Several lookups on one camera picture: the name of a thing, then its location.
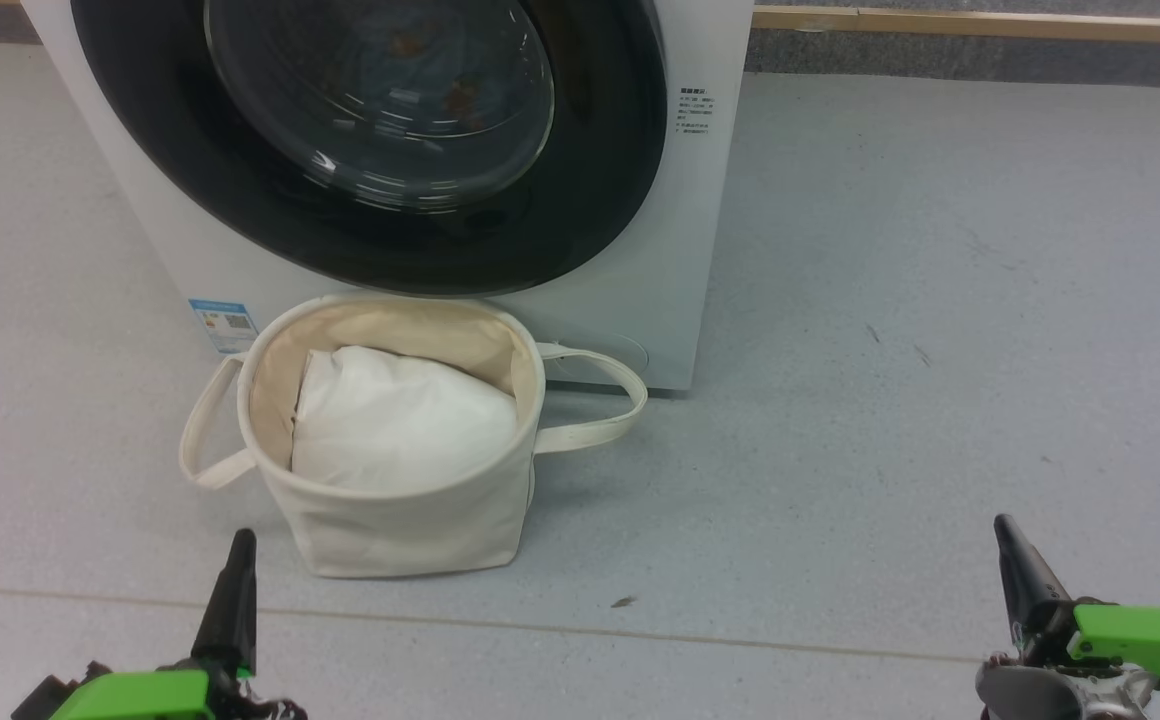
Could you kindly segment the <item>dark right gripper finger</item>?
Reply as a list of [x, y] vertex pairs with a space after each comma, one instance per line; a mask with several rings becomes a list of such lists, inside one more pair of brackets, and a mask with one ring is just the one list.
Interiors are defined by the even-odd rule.
[[1064, 664], [1076, 602], [1009, 514], [993, 519], [1012, 643], [1024, 664]]

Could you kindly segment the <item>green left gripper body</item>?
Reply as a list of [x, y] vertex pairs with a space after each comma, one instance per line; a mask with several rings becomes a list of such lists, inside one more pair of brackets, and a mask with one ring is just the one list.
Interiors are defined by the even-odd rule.
[[114, 672], [90, 662], [82, 679], [46, 676], [12, 719], [306, 719], [289, 698], [263, 700], [246, 675], [184, 660], [145, 672]]

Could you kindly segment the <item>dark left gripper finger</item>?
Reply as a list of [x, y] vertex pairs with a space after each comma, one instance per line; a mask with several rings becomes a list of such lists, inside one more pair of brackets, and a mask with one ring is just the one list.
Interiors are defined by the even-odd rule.
[[224, 667], [231, 676], [255, 675], [256, 551], [254, 530], [237, 530], [193, 641], [193, 659]]

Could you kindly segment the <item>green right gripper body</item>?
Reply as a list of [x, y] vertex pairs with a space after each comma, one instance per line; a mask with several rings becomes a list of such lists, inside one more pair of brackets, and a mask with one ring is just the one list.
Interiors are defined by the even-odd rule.
[[983, 719], [1147, 719], [1160, 698], [1160, 608], [1059, 603], [1013, 637], [977, 674]]

